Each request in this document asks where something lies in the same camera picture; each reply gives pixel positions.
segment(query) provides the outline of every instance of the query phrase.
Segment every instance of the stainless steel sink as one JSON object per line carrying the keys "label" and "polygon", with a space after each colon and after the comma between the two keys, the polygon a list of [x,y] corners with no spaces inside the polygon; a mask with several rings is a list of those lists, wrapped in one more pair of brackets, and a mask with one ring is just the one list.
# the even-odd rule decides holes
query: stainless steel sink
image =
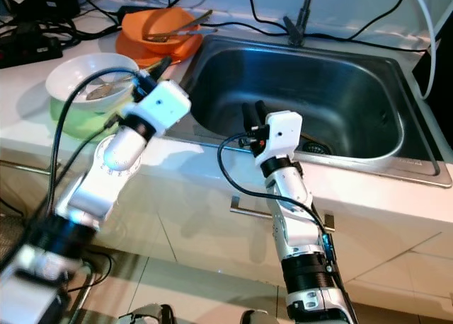
{"label": "stainless steel sink", "polygon": [[302,115],[296,158],[449,187],[452,180],[392,59],[206,37],[182,86],[191,115],[168,136],[218,146],[242,103]]}

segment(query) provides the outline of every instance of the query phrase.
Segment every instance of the sink drain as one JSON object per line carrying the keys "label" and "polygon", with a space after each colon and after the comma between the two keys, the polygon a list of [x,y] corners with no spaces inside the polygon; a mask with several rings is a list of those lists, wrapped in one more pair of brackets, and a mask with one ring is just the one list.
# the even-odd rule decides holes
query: sink drain
{"label": "sink drain", "polygon": [[302,146],[302,151],[315,154],[331,154],[331,151],[324,145],[314,141],[308,141]]}

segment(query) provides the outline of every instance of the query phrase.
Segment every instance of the cabinet handle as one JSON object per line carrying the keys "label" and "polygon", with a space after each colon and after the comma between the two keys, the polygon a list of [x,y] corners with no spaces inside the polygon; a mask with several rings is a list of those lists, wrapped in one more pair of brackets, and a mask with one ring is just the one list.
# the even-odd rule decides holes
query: cabinet handle
{"label": "cabinet handle", "polygon": [[15,168],[16,170],[24,170],[25,172],[37,173],[42,175],[50,175],[50,168],[39,168],[35,166],[22,165],[20,163],[13,163],[11,161],[0,160],[0,166]]}
{"label": "cabinet handle", "polygon": [[[265,212],[255,211],[254,209],[243,209],[239,206],[240,198],[234,195],[231,197],[231,205],[229,211],[233,213],[245,214],[246,216],[256,216],[262,219],[272,219],[272,215]],[[327,232],[335,232],[335,219],[333,215],[326,214],[324,216],[324,228]]]}

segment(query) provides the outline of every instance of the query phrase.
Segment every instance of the floor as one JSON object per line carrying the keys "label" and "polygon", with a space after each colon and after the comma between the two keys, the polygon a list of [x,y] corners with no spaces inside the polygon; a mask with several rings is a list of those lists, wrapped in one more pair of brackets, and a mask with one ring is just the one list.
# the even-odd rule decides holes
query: floor
{"label": "floor", "polygon": [[[250,308],[266,310],[280,324],[293,323],[286,314],[283,288],[120,251],[110,253],[112,271],[92,288],[77,323],[116,323],[118,316],[153,302],[170,304],[178,324],[239,324]],[[106,271],[105,257],[93,256],[93,261]],[[82,285],[85,277],[81,271],[69,288]],[[355,304],[355,310],[360,324],[453,323],[361,304]]]}

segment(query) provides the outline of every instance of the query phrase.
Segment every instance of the kitchen counter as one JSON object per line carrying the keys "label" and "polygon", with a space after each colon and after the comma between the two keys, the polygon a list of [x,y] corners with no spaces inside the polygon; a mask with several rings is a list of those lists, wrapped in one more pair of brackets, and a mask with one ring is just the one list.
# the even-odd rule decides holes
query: kitchen counter
{"label": "kitchen counter", "polygon": [[[89,15],[78,22],[94,30],[102,28],[106,23],[103,18]],[[286,42],[285,37],[266,37],[234,29],[224,29],[219,34],[249,40]],[[50,97],[45,89],[47,75],[60,63],[73,57],[91,52],[114,52],[115,38],[116,35],[110,35],[99,40],[83,42],[65,50],[61,59],[0,70],[0,148],[50,156],[55,124],[50,117]],[[411,74],[419,55],[315,39],[307,40],[306,47],[372,54],[397,60],[447,162],[449,173],[453,175],[453,158],[448,145],[430,109],[420,99],[415,79]],[[180,81],[189,63],[190,61],[186,61],[172,66],[164,76]],[[64,135],[60,145],[60,157],[63,160],[68,158],[78,144],[78,140]],[[92,150],[93,146],[87,148],[85,155]],[[218,168],[216,151],[217,149],[212,147],[169,138],[152,139],[143,155],[141,174],[149,175],[151,179],[159,179],[162,176],[190,179],[201,185],[215,185],[232,190],[233,187],[223,179]],[[224,157],[227,169],[238,183],[253,190],[264,190],[263,176],[259,169],[254,168],[252,155],[227,151]],[[313,192],[319,209],[342,210],[352,214],[380,212],[383,216],[390,212],[431,219],[439,222],[438,225],[441,227],[453,223],[452,188],[430,187],[339,168],[302,164],[304,180]]]}

